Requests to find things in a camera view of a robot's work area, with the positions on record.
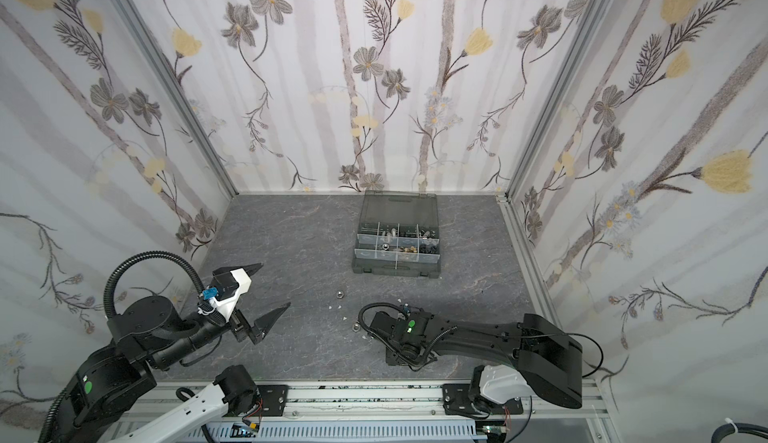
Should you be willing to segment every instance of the cable tie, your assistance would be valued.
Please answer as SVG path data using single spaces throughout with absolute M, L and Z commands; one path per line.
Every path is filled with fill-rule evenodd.
M 725 423 L 730 423 L 730 425 L 734 427 L 734 433 L 738 433 L 739 432 L 739 427 L 736 426 L 736 423 L 734 423 L 734 420 L 732 420 L 730 418 L 726 418 L 725 419 Z

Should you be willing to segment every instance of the black robotic arm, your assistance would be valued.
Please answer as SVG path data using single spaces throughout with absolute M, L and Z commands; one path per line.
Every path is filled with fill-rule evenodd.
M 387 307 L 401 316 L 377 312 L 367 325 L 363 313 Z M 358 323 L 386 346 L 386 362 L 419 370 L 437 355 L 462 355 L 510 366 L 543 400 L 581 408 L 581 345 L 542 316 L 525 314 L 520 323 L 459 322 L 407 305 L 372 303 Z
M 114 290 L 120 276 L 130 266 L 152 258 L 169 259 L 190 276 L 198 294 L 196 314 L 182 319 L 173 303 L 161 295 L 142 298 L 123 314 L 115 311 Z M 250 287 L 250 276 L 261 267 L 257 263 L 219 268 L 214 271 L 211 284 L 204 287 L 192 266 L 173 253 L 141 253 L 120 264 L 104 289 L 104 312 L 112 341 L 88 356 L 54 400 L 39 443 L 96 442 L 140 396 L 155 387 L 150 368 L 166 371 L 224 333 L 232 332 L 238 342 L 245 338 L 253 344 L 261 342 L 290 306 L 287 303 L 274 309 L 258 318 L 253 326 L 235 308 L 239 297 Z

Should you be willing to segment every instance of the gray marble tabletop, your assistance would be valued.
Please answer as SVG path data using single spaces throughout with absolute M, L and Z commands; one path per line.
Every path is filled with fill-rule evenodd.
M 471 378 L 482 362 L 465 357 L 441 356 L 419 372 L 388 366 L 384 346 L 354 333 L 352 325 L 360 308 L 374 302 L 408 303 L 480 323 L 519 321 L 532 312 L 495 198 L 438 197 L 438 279 L 353 273 L 361 207 L 357 195 L 235 198 L 200 276 L 205 280 L 220 266 L 263 263 L 238 308 L 254 320 L 286 302 L 291 307 L 258 345 L 226 334 L 205 360 L 156 371 L 157 377 L 212 379 L 228 365 L 243 364 L 257 380 Z M 373 313 L 366 314 L 368 321 Z

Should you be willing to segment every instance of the blue connector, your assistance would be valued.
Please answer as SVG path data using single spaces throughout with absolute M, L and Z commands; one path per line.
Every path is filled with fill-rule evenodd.
M 219 294 L 219 290 L 216 288 L 208 288 L 203 290 L 203 299 L 211 299 Z

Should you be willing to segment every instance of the floral wallpaper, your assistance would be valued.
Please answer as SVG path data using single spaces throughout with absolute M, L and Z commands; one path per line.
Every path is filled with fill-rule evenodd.
M 613 0 L 514 194 L 629 443 L 768 417 L 767 5 Z
M 133 0 L 242 192 L 504 192 L 589 0 Z
M 109 342 L 114 267 L 148 249 L 199 264 L 229 197 L 109 0 L 0 0 L 0 20 L 0 308 L 16 322 L 0 330 L 0 431 L 31 441 Z M 165 263 L 131 269 L 118 309 L 158 293 L 180 306 L 189 280 Z

